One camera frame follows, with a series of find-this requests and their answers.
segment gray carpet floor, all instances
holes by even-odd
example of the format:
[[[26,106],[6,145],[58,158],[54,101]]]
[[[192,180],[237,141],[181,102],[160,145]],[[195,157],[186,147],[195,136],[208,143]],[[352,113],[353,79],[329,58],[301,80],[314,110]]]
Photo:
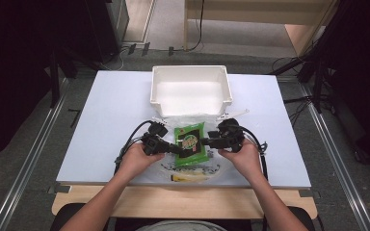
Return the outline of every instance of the gray carpet floor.
[[[123,65],[119,57],[115,57],[105,66],[114,70],[121,68],[121,70],[151,71],[154,65],[162,64],[224,64],[228,73],[266,74],[272,70],[272,65],[276,60],[275,58],[184,52],[177,52],[169,56],[168,52],[154,50],[148,51],[145,56],[142,56],[142,50],[136,50],[131,55],[124,52],[121,57]],[[277,61],[274,67],[288,61],[288,59]],[[285,73],[290,76],[295,74],[294,70]],[[51,206],[55,195],[48,193],[47,190],[55,183],[75,129],[75,125],[70,127],[75,113],[68,109],[83,109],[94,78],[94,71],[79,66],[77,78],[69,80],[69,90],[66,93],[63,108],[41,152],[26,190],[14,210],[7,230],[49,229],[54,218]],[[282,81],[282,77],[279,80],[279,87],[284,99],[303,96],[299,83],[291,80]],[[288,114],[293,114],[299,104],[287,104]],[[41,100],[13,137],[11,143],[0,153],[0,206],[49,112],[49,105],[50,93]],[[323,108],[323,116],[370,213],[370,166],[360,164],[355,160],[351,143],[339,120],[328,110],[328,105],[326,105],[326,109]],[[302,112],[294,126],[294,131],[304,157],[318,213],[324,223],[325,230],[359,230],[351,205],[336,177],[326,148],[308,110]],[[314,224],[317,230],[321,230],[319,221],[314,220]],[[253,228],[260,230],[260,223],[255,223]]]

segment person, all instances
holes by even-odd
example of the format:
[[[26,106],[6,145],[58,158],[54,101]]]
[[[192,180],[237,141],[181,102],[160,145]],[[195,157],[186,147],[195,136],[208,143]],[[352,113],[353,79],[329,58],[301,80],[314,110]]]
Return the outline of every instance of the person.
[[[61,230],[102,230],[128,183],[152,163],[164,158],[162,153],[147,156],[143,148],[141,143],[133,144],[124,155],[114,177],[72,216]],[[218,152],[228,158],[251,184],[271,230],[307,230],[281,201],[262,174],[255,144],[245,139],[238,153],[226,150],[218,150]]]

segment black stand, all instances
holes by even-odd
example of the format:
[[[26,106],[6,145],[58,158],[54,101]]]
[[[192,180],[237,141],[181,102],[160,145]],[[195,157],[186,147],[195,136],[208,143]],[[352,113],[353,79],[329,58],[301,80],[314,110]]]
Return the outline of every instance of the black stand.
[[[332,35],[334,34],[337,25],[340,23],[346,11],[350,8],[351,1],[341,0],[338,6],[338,10],[332,18],[330,24],[326,27],[323,35],[318,39],[314,47],[300,58],[294,59],[289,64],[272,71],[269,75],[280,75],[285,71],[294,68],[299,64],[304,64],[303,68],[297,75],[300,82],[306,83],[315,73],[315,82],[313,87],[313,95],[311,101],[318,113],[321,113],[320,101],[321,101],[321,89],[323,85],[324,74],[328,72],[325,64],[325,55]]]

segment hand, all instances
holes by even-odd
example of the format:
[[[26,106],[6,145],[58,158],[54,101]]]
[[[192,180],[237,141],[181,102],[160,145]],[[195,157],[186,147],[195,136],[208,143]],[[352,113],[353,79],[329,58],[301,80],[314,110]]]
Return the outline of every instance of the hand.
[[[143,149],[144,145],[141,143],[134,143],[128,148],[127,152],[122,157],[121,165],[116,174],[120,173],[121,176],[126,177],[127,180],[130,181],[145,171],[151,164],[165,157],[164,153],[147,156]]]
[[[242,149],[238,153],[228,152],[223,149],[218,150],[218,152],[229,159],[248,180],[250,177],[263,176],[257,146],[247,139],[243,140],[242,145]]]

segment green snack bag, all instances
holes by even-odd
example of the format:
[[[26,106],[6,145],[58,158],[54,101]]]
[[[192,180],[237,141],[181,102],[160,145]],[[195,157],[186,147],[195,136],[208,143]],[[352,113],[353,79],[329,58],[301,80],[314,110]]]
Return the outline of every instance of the green snack bag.
[[[184,149],[191,150],[191,154],[185,158],[180,158],[179,154],[175,154],[176,166],[192,166],[209,161],[205,146],[199,141],[203,138],[203,125],[202,122],[173,130],[175,143]]]

